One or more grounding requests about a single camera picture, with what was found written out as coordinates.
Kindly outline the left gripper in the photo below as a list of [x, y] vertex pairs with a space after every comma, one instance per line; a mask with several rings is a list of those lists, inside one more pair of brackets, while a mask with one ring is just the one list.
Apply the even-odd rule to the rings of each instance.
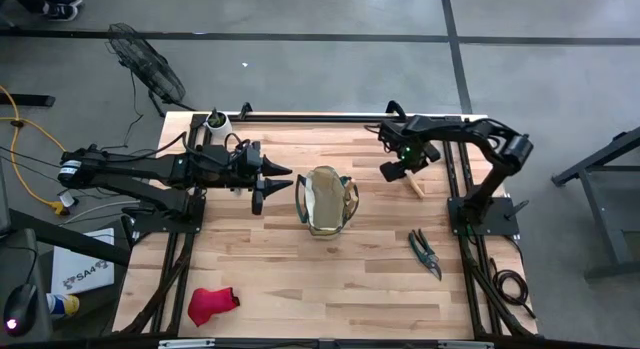
[[221, 144], [201, 147], [199, 166], [205, 173], [207, 187], [247, 189], [252, 192], [251, 211], [262, 213], [264, 198], [293, 184], [291, 180], [263, 180], [269, 176], [284, 176], [292, 170], [261, 156], [259, 142], [242, 141], [233, 151]]

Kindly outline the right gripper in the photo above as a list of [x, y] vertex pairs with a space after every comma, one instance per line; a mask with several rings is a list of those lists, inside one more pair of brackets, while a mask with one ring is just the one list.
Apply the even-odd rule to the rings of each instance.
[[441, 158], [440, 152], [429, 141], [407, 141], [380, 139], [387, 153], [395, 153], [396, 162], [386, 162], [379, 169], [387, 182], [393, 182], [407, 176], [409, 172], [417, 173], [430, 163]]

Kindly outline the beige green-trimmed gardening bag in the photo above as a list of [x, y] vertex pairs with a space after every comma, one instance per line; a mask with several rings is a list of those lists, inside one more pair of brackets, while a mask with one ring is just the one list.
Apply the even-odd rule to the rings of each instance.
[[312, 237], [331, 240], [349, 226], [360, 204], [349, 213], [345, 205], [345, 185], [350, 176], [340, 175], [331, 166], [318, 166], [305, 175], [297, 175], [295, 207], [302, 224]]

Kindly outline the green pruning shears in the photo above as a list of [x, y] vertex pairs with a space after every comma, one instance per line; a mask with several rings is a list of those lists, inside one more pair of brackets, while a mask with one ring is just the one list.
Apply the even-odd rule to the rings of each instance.
[[429, 245], [422, 230], [411, 230], [408, 234], [408, 242], [417, 260], [425, 266], [438, 281], [441, 281], [442, 271], [439, 266], [439, 258]]

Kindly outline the red gardening glove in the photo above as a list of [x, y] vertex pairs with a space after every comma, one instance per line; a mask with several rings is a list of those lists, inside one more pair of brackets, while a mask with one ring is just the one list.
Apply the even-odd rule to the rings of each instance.
[[216, 291], [198, 288], [192, 293], [187, 314], [191, 321], [200, 327], [212, 316], [229, 312], [240, 305], [240, 299], [234, 294], [232, 287]]

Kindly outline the white pot with plant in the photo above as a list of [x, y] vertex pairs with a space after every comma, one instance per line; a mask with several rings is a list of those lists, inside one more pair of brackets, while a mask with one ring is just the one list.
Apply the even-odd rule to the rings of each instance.
[[224, 140], [225, 137], [233, 131], [228, 116], [216, 108], [206, 117], [204, 126], [211, 134], [213, 140]]

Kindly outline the black floor fan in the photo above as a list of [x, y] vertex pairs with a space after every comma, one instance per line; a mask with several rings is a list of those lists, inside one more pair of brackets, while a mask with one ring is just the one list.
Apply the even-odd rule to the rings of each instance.
[[110, 24], [108, 43], [119, 63], [130, 70], [147, 88], [148, 97], [162, 118], [165, 111], [159, 102], [194, 111], [183, 103], [186, 89], [161, 55], [139, 32], [125, 23]]

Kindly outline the black metal stand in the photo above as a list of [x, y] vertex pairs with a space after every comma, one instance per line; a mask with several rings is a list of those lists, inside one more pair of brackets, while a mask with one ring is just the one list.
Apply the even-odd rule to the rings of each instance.
[[627, 234], [640, 234], [640, 164], [613, 162], [640, 150], [640, 126], [616, 135], [609, 144], [551, 177], [557, 187], [577, 179], [588, 201], [595, 226], [602, 236], [609, 262], [585, 272], [591, 281], [627, 274], [640, 274], [627, 244]]

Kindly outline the white SA4 paper sign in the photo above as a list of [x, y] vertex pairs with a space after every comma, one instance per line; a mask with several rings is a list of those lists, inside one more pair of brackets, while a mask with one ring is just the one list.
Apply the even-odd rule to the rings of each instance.
[[115, 282], [112, 262], [55, 247], [50, 293], [78, 294]]

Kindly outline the yellow and blue bottle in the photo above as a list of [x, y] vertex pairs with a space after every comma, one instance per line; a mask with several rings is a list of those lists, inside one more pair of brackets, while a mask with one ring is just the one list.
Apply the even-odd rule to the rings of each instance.
[[46, 294], [50, 317], [53, 320], [74, 316], [80, 309], [80, 300], [70, 294]]

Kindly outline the black floor bar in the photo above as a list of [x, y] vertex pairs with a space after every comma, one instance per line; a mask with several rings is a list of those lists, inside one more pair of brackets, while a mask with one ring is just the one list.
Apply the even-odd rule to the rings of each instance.
[[[52, 107], [56, 101], [50, 95], [12, 94], [11, 97], [17, 106]], [[10, 105], [12, 101], [6, 94], [0, 93], [0, 105]]]

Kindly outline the dark grey desk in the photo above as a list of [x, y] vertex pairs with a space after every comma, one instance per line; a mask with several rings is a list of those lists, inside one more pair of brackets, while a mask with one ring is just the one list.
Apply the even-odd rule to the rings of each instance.
[[[53, 333], [43, 284], [38, 266], [37, 244], [43, 242], [65, 248], [95, 260], [110, 261], [120, 272], [126, 271], [131, 249], [123, 238], [113, 245], [99, 243], [84, 233], [75, 232], [40, 220], [9, 207], [3, 166], [0, 164], [0, 344], [47, 342]], [[11, 290], [29, 282], [37, 287], [35, 320], [24, 335], [12, 337], [4, 330], [4, 306]]]

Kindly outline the black computer mouse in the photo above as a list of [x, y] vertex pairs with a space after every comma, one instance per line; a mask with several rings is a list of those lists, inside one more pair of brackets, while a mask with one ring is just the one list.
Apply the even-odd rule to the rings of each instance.
[[4, 331], [11, 337], [19, 337], [30, 331], [37, 314], [37, 287], [25, 283], [9, 294], [3, 310]]

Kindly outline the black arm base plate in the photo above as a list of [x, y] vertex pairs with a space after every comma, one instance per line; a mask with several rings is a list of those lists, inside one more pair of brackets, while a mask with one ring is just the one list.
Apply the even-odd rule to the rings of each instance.
[[516, 215], [528, 204], [528, 200], [515, 204], [509, 197], [492, 197], [484, 217], [472, 222], [462, 212], [463, 199], [449, 198], [451, 231], [458, 236], [517, 236], [520, 231]]
[[141, 207], [125, 207], [122, 212], [134, 219], [133, 229], [141, 233], [196, 234], [201, 231], [206, 198], [190, 197], [184, 208], [157, 209], [150, 203]]

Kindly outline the silver aluminium bracket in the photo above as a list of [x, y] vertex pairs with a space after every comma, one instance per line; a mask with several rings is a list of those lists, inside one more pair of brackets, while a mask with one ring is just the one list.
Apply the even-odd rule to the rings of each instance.
[[161, 340], [157, 349], [209, 349], [215, 346], [215, 339], [172, 339]]
[[483, 341], [462, 341], [462, 340], [447, 340], [439, 341], [437, 344], [438, 349], [495, 349], [495, 346], [491, 342]]

